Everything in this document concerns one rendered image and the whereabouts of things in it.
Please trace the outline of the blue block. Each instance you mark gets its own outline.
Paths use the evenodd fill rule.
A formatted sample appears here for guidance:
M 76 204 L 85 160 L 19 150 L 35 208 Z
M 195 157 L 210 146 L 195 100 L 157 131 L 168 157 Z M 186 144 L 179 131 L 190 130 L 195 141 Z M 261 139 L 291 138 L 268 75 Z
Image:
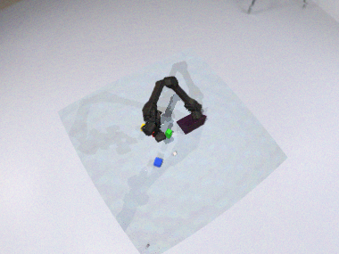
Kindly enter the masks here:
M 162 159 L 159 159 L 159 158 L 156 157 L 155 160 L 154 160 L 153 165 L 155 167 L 159 168 L 161 166 L 161 163 L 162 163 Z

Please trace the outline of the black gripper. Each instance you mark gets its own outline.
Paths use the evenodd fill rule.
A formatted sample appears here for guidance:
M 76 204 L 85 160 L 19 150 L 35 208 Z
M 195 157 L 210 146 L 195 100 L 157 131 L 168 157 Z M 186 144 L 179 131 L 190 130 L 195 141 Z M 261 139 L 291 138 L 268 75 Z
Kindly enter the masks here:
M 156 128 L 154 129 L 153 137 L 155 138 L 156 142 L 161 142 L 166 139 L 166 135 L 162 132 L 159 128 L 161 128 L 161 122 Z M 159 131 L 158 131 L 159 130 Z

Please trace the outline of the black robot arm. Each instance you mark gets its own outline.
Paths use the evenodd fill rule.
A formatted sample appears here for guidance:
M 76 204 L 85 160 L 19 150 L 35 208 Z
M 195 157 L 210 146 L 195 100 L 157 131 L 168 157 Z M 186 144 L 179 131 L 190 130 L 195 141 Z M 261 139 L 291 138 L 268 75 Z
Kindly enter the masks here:
M 141 127 L 141 130 L 147 136 L 151 136 L 156 126 L 161 122 L 162 112 L 157 110 L 157 102 L 164 86 L 171 88 L 185 102 L 184 107 L 191 111 L 192 119 L 198 120 L 204 117 L 202 113 L 203 106 L 183 90 L 176 77 L 166 77 L 155 82 L 152 94 L 142 109 L 143 119 L 146 122 Z M 147 118 L 147 116 L 151 117 Z

